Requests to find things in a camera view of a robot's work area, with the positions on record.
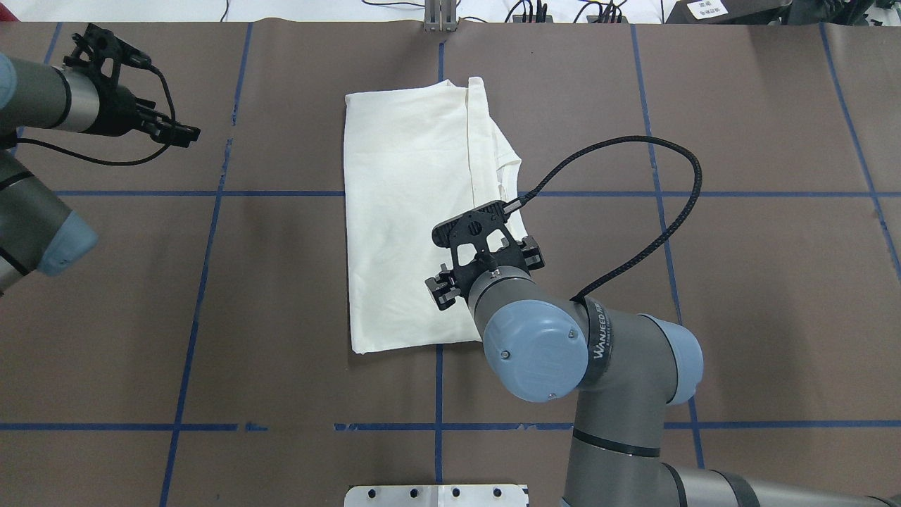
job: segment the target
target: white floor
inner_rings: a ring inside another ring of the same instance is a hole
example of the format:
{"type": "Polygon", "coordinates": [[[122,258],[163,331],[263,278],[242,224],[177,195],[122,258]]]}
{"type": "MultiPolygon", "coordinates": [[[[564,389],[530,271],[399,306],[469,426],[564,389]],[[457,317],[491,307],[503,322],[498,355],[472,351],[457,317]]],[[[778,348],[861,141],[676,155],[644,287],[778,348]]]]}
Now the white floor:
{"type": "MultiPolygon", "coordinates": [[[[227,21],[256,21],[280,17],[292,21],[391,21],[423,19],[423,10],[411,6],[376,7],[360,0],[230,0],[227,21]]],[[[219,21],[225,11],[225,0],[3,0],[23,21],[219,21]]],[[[502,22],[516,0],[462,0],[460,16],[478,16],[491,22],[502,22]]],[[[664,0],[669,15],[675,0],[664,0]]],[[[557,23],[572,23],[584,5],[579,0],[550,0],[548,14],[557,23]]],[[[632,23],[660,23],[660,0],[628,0],[623,12],[632,23]]],[[[594,14],[589,7],[585,14],[594,14]]],[[[872,9],[874,19],[889,25],[901,25],[897,11],[872,9]]]]}

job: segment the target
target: blue joint cap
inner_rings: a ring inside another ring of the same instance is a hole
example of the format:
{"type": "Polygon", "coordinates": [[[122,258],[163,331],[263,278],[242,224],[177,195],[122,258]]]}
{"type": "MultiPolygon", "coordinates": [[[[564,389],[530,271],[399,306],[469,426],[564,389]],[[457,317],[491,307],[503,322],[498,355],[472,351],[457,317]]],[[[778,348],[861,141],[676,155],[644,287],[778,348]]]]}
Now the blue joint cap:
{"type": "Polygon", "coordinates": [[[38,271],[56,276],[82,258],[97,244],[97,233],[76,212],[68,214],[44,251],[38,271]]]}
{"type": "Polygon", "coordinates": [[[576,389],[588,367],[588,344],[576,321],[546,301],[503,306],[482,336],[488,364],[517,398],[544,402],[576,389]]]}
{"type": "Polygon", "coordinates": [[[679,324],[660,320],[644,313],[639,315],[649,318],[654,324],[657,324],[660,331],[663,331],[663,336],[669,341],[669,348],[672,349],[673,357],[676,358],[678,375],[676,394],[667,405],[679,405],[691,400],[691,397],[695,395],[698,383],[704,376],[704,354],[701,352],[701,345],[697,343],[697,338],[691,331],[679,324]]]}
{"type": "Polygon", "coordinates": [[[3,53],[0,53],[0,109],[6,107],[13,100],[15,88],[19,78],[15,73],[13,61],[3,53]]]}

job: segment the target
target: sticker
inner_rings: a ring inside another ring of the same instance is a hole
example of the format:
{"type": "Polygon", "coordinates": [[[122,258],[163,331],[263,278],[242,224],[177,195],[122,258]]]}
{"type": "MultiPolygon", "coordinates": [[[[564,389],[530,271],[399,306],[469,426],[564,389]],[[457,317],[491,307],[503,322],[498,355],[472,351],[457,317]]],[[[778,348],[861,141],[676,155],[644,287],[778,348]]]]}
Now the sticker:
{"type": "Polygon", "coordinates": [[[688,10],[695,16],[695,19],[707,19],[716,16],[728,14],[721,0],[701,0],[688,4],[688,10]]]}

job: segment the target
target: white garment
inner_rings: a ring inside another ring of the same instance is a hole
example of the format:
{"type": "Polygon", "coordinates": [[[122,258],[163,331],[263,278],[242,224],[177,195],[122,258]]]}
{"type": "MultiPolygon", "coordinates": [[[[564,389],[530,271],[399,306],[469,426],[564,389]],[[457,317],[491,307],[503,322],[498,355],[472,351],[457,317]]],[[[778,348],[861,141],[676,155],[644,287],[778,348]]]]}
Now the white garment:
{"type": "MultiPolygon", "coordinates": [[[[432,243],[433,227],[489,201],[517,196],[521,160],[488,115],[482,78],[470,78],[469,88],[444,81],[355,93],[346,101],[354,352],[479,340],[466,301],[458,298],[439,311],[425,279],[442,263],[452,266],[451,251],[432,243]]],[[[516,239],[526,235],[518,212],[507,227],[516,239]]]]}

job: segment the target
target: blue grid line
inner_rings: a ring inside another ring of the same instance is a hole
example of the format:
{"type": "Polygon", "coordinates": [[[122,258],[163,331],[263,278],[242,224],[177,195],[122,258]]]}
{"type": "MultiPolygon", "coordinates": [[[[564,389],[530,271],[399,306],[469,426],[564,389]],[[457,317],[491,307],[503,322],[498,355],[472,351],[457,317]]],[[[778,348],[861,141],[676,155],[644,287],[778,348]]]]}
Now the blue grid line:
{"type": "Polygon", "coordinates": [[[820,37],[823,39],[823,49],[826,53],[826,63],[829,64],[829,74],[830,76],[832,76],[833,84],[835,85],[835,95],[838,97],[839,105],[842,107],[842,114],[844,115],[845,123],[848,124],[848,132],[851,135],[851,141],[854,143],[854,151],[857,152],[857,158],[860,162],[860,170],[863,171],[863,178],[867,181],[867,189],[869,190],[870,196],[873,198],[873,206],[876,208],[876,215],[879,219],[879,227],[882,228],[882,235],[886,239],[888,252],[891,255],[892,263],[895,265],[895,275],[897,276],[898,281],[901,281],[901,262],[898,261],[898,253],[895,249],[895,242],[892,241],[892,235],[888,232],[886,217],[885,214],[882,213],[882,205],[879,204],[876,187],[873,185],[873,177],[869,173],[869,165],[867,165],[867,159],[866,157],[864,157],[863,149],[860,147],[860,139],[857,136],[857,129],[854,128],[854,122],[853,120],[851,120],[851,112],[849,112],[848,104],[844,99],[842,84],[839,82],[838,74],[835,72],[833,52],[829,47],[829,37],[826,35],[826,25],[824,23],[820,23],[820,37]]]}
{"type": "MultiPolygon", "coordinates": [[[[569,431],[571,422],[445,422],[442,431],[569,431]]],[[[901,428],[898,419],[668,421],[664,429],[901,428]]],[[[434,431],[431,422],[335,424],[335,431],[434,431]]]]}
{"type": "MultiPolygon", "coordinates": [[[[648,96],[646,90],[644,88],[644,74],[642,72],[642,54],[638,45],[638,31],[635,28],[634,24],[629,25],[632,31],[632,47],[633,53],[635,55],[635,72],[638,77],[638,92],[642,100],[642,116],[644,117],[644,132],[645,135],[651,136],[653,135],[651,131],[651,113],[648,108],[648,96]]],[[[648,143],[648,155],[651,158],[651,173],[654,179],[654,193],[657,198],[657,213],[660,218],[660,231],[661,233],[666,231],[667,222],[666,216],[663,208],[663,188],[660,185],[660,173],[657,167],[657,155],[654,149],[654,144],[648,143]]],[[[678,298],[678,285],[676,284],[676,270],[673,267],[673,259],[672,259],[672,251],[669,247],[669,241],[663,244],[663,252],[666,255],[667,261],[667,272],[669,274],[669,290],[673,299],[673,304],[676,307],[676,316],[678,318],[678,323],[682,325],[682,306],[679,303],[678,298]]],[[[695,397],[692,396],[691,400],[688,400],[688,413],[691,417],[692,424],[692,437],[695,441],[695,459],[697,461],[698,468],[705,468],[704,466],[704,447],[701,442],[701,431],[697,426],[697,409],[695,405],[695,397]]]]}
{"type": "MultiPolygon", "coordinates": [[[[59,32],[62,31],[62,22],[57,23],[56,30],[53,31],[53,36],[50,37],[50,46],[47,48],[47,52],[44,54],[44,65],[50,64],[50,57],[53,56],[53,50],[56,49],[56,42],[59,39],[59,32]]],[[[22,134],[25,132],[25,127],[19,127],[15,131],[16,137],[22,137],[22,134]]],[[[13,146],[13,149],[9,151],[10,155],[15,156],[15,153],[19,150],[19,146],[13,146]]]]}
{"type": "MultiPolygon", "coordinates": [[[[215,197],[216,190],[56,190],[60,197],[215,197]]],[[[686,198],[691,192],[661,190],[664,198],[686,198]]],[[[344,190],[224,190],[224,198],[230,197],[295,197],[342,198],[344,190]]],[[[649,190],[562,190],[542,191],[540,198],[656,198],[658,193],[649,190]]],[[[872,198],[869,192],[804,192],[804,191],[753,191],[753,190],[704,190],[705,198],[872,198]]],[[[901,192],[876,192],[879,198],[901,198],[901,192]]]]}
{"type": "MultiPolygon", "coordinates": [[[[172,431],[168,423],[0,422],[0,431],[172,431]]],[[[237,431],[237,424],[183,424],[181,431],[237,431]]]]}
{"type": "MultiPolygon", "coordinates": [[[[241,69],[238,72],[238,82],[235,85],[234,108],[232,109],[232,125],[237,122],[238,101],[241,99],[241,86],[244,83],[244,72],[247,68],[247,55],[250,49],[250,37],[253,34],[253,23],[247,24],[247,34],[244,37],[244,51],[241,55],[241,69]]],[[[172,429],[172,439],[169,443],[169,453],[166,463],[166,472],[163,475],[162,492],[159,495],[159,507],[166,507],[168,501],[168,491],[172,484],[172,472],[175,467],[175,458],[178,450],[178,437],[180,434],[181,422],[185,414],[185,400],[187,398],[187,386],[191,377],[191,365],[194,362],[194,351],[197,343],[197,331],[200,328],[200,311],[204,305],[204,296],[206,294],[206,281],[210,271],[210,258],[213,253],[213,241],[216,236],[216,226],[219,221],[219,211],[222,207],[223,191],[225,190],[225,179],[228,176],[228,163],[232,156],[233,138],[225,143],[225,154],[222,166],[222,174],[219,177],[219,186],[216,189],[216,201],[213,205],[213,217],[210,220],[210,233],[206,239],[206,250],[204,252],[204,266],[200,272],[200,283],[197,288],[197,302],[194,306],[194,318],[191,323],[191,336],[187,342],[187,353],[185,356],[185,368],[181,376],[181,387],[178,392],[178,404],[175,413],[175,427],[172,429]]]]}
{"type": "MultiPolygon", "coordinates": [[[[438,82],[444,80],[444,42],[438,44],[438,82]]],[[[435,346],[435,483],[444,482],[444,345],[435,346]]]]}

